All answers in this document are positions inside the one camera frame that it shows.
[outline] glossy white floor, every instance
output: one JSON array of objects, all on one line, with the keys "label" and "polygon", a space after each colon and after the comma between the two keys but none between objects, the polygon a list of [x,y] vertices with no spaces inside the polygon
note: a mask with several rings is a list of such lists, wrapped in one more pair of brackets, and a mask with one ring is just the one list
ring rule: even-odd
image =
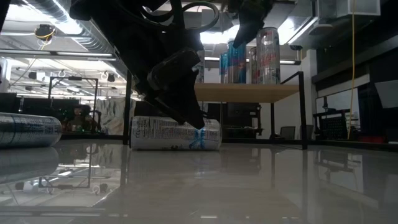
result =
[{"label": "glossy white floor", "polygon": [[28,166],[14,155],[22,151],[2,151],[0,223],[397,222],[397,153],[289,147],[164,152],[61,141]]}]

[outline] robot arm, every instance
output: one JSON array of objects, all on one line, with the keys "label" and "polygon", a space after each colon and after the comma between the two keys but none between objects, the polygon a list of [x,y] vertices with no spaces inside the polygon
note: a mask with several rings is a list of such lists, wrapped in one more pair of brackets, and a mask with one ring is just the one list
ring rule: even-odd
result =
[{"label": "robot arm", "polygon": [[[180,0],[170,0],[172,10],[161,16],[144,9],[154,11],[164,2],[166,0],[74,0],[70,16],[95,21],[119,52],[120,59],[133,74],[135,89],[148,103],[179,123],[188,122],[200,129],[205,124],[193,88],[198,72],[192,67],[200,61],[197,51],[203,50],[200,33],[217,23],[220,12],[208,2],[192,2],[182,7]],[[270,2],[230,0],[229,9],[238,13],[241,23],[234,45],[255,38],[271,9]],[[186,29],[183,12],[196,6],[211,8],[213,21]],[[171,17],[170,25],[160,24]]]}]

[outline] ceiling duct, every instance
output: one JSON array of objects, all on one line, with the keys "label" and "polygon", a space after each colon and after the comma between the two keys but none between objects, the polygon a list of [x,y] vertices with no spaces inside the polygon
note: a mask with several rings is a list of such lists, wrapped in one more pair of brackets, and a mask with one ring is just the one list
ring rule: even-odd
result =
[{"label": "ceiling duct", "polygon": [[[384,0],[355,0],[355,31],[369,25],[381,15]],[[318,0],[316,17],[311,24],[301,28],[299,35],[289,41],[291,45],[301,45],[311,49],[338,45],[351,36],[353,0]]]},{"label": "ceiling duct", "polygon": [[[380,16],[380,0],[355,0],[355,14]],[[339,18],[353,14],[353,0],[318,0],[319,18]]]},{"label": "ceiling duct", "polygon": [[[73,40],[89,52],[114,53],[113,47],[91,21],[76,21],[69,16],[71,0],[21,0],[38,13],[44,14],[60,31],[76,35]],[[122,61],[107,62],[124,77],[127,68]]]}]

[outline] red bull can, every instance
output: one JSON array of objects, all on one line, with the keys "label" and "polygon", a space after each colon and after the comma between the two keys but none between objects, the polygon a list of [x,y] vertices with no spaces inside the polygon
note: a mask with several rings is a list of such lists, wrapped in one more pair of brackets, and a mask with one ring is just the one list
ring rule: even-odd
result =
[{"label": "red bull can", "polygon": [[228,83],[228,54],[227,52],[220,55],[220,83]]},{"label": "red bull can", "polygon": [[266,27],[257,34],[257,83],[280,84],[279,34]]},{"label": "red bull can", "polygon": [[228,83],[246,83],[246,44],[233,47],[228,42]]},{"label": "red bull can", "polygon": [[249,80],[251,84],[257,84],[257,48],[249,50]]}]

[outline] wooden shelf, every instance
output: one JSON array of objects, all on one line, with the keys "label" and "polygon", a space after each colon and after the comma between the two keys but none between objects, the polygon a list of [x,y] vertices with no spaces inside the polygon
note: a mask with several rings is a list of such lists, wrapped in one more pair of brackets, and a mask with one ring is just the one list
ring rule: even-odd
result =
[{"label": "wooden shelf", "polygon": [[299,92],[298,85],[196,83],[198,101],[275,103]]}]

